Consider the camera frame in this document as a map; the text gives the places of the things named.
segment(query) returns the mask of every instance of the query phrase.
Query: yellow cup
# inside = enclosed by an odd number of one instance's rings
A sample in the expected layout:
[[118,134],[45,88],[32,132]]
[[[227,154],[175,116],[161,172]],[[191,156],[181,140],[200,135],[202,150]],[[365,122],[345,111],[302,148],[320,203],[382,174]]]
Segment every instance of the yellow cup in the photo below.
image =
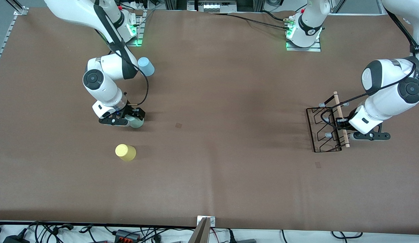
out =
[[131,161],[136,156],[136,149],[130,145],[120,144],[115,149],[117,156],[124,161]]

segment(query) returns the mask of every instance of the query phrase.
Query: brown tabletop surface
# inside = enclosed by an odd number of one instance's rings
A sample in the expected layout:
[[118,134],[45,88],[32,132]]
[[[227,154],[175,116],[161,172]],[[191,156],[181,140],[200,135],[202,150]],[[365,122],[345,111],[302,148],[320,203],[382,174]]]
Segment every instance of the brown tabletop surface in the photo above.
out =
[[[99,124],[82,84],[108,53],[98,35],[31,8],[0,60],[0,220],[419,234],[419,105],[384,122],[391,140],[337,153],[312,152],[305,118],[333,91],[362,94],[364,67],[409,44],[387,16],[324,26],[322,52],[297,52],[280,29],[156,11],[131,48],[155,66],[132,129]],[[132,103],[145,94],[140,75],[117,83]],[[137,158],[116,157],[120,143]]]

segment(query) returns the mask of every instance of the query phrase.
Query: wooden stick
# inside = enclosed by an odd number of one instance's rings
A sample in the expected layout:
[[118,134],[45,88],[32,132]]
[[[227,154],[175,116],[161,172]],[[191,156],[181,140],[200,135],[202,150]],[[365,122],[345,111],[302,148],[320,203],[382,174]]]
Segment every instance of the wooden stick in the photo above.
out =
[[[334,100],[335,100],[336,104],[340,103],[339,94],[337,93],[337,91],[334,91]],[[339,114],[339,117],[343,118],[343,113],[342,113],[342,107],[341,106],[337,106],[337,113]],[[347,131],[345,129],[342,129],[342,133],[343,133],[343,137],[345,139],[345,147],[350,147],[349,138],[347,136]]]

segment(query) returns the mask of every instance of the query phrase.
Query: red wire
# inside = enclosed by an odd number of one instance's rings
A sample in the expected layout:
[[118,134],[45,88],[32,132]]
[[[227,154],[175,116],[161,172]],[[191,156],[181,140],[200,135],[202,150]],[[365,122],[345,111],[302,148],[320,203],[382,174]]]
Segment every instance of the red wire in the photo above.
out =
[[213,228],[211,228],[211,230],[214,232],[214,236],[216,237],[217,243],[220,243],[219,237],[217,237],[216,231]]

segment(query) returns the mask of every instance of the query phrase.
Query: black wire rack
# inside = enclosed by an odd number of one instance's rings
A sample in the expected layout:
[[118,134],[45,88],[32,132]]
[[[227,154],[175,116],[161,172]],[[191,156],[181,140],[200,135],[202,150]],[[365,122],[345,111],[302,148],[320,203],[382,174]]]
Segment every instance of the black wire rack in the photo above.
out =
[[[321,113],[331,107],[327,106],[327,104],[335,99],[335,95],[337,94],[332,95],[324,103],[319,104],[319,107],[305,109],[313,152],[315,153],[339,152],[342,151],[344,146],[349,144],[349,141],[345,141],[343,135],[339,134],[341,130],[333,128],[321,119]],[[335,126],[336,120],[339,118],[335,116],[336,111],[337,108],[334,108],[327,112],[327,117],[324,117],[330,124]]]

